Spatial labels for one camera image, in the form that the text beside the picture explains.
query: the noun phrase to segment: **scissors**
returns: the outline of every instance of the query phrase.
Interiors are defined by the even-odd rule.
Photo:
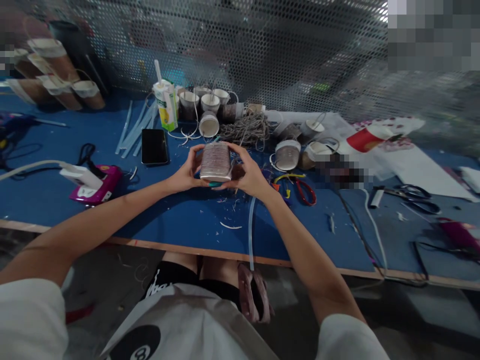
[[[425,214],[438,215],[442,213],[440,207],[430,201],[432,195],[420,186],[404,184],[395,186],[395,189],[385,188],[383,191],[404,199],[406,204]]]
[[[280,192],[280,185],[277,184],[277,182],[283,178],[288,178],[290,181],[292,181],[294,184],[296,184],[296,188],[298,189],[298,193],[300,194],[300,197],[303,201],[303,203],[307,206],[313,206],[317,203],[317,196],[315,195],[315,191],[305,182],[300,180],[300,178],[305,178],[305,175],[300,175],[300,174],[283,174],[279,177],[277,177],[275,180],[272,182],[272,186]],[[303,189],[305,189],[311,198],[311,201],[307,199],[307,196],[304,194]],[[290,198],[290,189],[288,188],[288,185],[286,186],[286,199]]]

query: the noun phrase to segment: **pliers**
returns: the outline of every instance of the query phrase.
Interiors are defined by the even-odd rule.
[[[273,180],[271,185],[275,190],[280,192],[280,185],[277,184],[277,182],[284,178],[288,178],[289,180],[293,178],[293,183],[296,184],[298,193],[300,194],[300,197],[303,203],[307,206],[313,206],[317,203],[317,196],[315,195],[315,192],[313,191],[313,189],[306,182],[300,180],[300,178],[305,178],[305,177],[306,177],[305,175],[301,175],[301,174],[283,174],[277,177],[275,180]],[[311,201],[307,200],[307,196],[304,194],[302,187],[310,194]],[[284,196],[284,198],[285,199],[290,198],[290,189],[288,188],[288,186],[286,187],[286,196]]]

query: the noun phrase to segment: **person's right hand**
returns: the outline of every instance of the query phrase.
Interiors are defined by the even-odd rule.
[[[264,201],[263,199],[269,196],[271,191],[275,192],[275,189],[267,182],[259,166],[244,147],[225,141],[224,143],[228,145],[230,150],[240,156],[243,164],[237,165],[240,166],[240,169],[233,169],[232,181],[224,182],[222,186],[215,190],[237,188],[261,201]]]

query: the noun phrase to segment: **metal mesh panel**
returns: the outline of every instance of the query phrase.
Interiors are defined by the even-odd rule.
[[[386,0],[17,0],[40,20],[76,23],[115,86],[147,91],[154,59],[179,85],[235,91],[281,111],[335,111],[349,122],[428,121],[421,144],[480,155],[480,78],[388,71]]]

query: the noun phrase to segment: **person's left hand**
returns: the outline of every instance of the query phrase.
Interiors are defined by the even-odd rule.
[[[197,187],[208,187],[209,182],[194,178],[194,175],[200,170],[203,153],[197,154],[205,147],[205,144],[199,144],[190,148],[188,158],[176,173],[170,176],[166,181],[173,192],[179,193]]]

